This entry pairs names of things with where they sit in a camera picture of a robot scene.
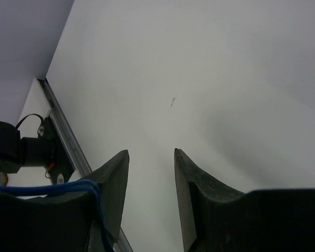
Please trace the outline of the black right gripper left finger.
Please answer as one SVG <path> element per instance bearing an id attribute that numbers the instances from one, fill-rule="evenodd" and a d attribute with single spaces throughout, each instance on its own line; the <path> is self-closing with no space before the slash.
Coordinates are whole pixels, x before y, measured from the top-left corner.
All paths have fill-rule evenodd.
<path id="1" fill-rule="evenodd" d="M 0 186 L 0 251 L 112 251 L 118 241 L 129 154 L 65 184 Z"/>

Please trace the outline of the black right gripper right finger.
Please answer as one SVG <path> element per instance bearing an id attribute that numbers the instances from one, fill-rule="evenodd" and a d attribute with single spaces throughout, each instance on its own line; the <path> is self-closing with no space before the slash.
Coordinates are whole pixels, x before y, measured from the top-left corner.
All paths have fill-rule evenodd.
<path id="1" fill-rule="evenodd" d="M 315 188 L 240 192 L 174 151 L 185 251 L 315 251 Z"/>

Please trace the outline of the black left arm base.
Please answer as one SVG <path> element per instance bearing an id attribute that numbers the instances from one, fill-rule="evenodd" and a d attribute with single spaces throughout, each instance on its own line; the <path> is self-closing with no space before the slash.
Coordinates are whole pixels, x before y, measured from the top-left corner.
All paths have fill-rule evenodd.
<path id="1" fill-rule="evenodd" d="M 74 167 L 52 119 L 31 113 L 18 122 L 16 129 L 18 130 L 30 116 L 38 117 L 40 125 L 37 128 L 36 137 L 21 137 L 22 167 L 43 167 L 45 178 L 49 179 L 52 184 L 67 183 L 74 173 Z"/>

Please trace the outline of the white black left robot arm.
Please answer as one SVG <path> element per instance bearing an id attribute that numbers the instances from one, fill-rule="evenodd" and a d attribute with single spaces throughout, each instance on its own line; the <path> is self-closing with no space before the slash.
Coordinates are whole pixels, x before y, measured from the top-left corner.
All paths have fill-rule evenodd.
<path id="1" fill-rule="evenodd" d="M 0 185 L 8 185 L 8 174 L 17 173 L 23 163 L 21 138 L 18 127 L 0 121 Z"/>

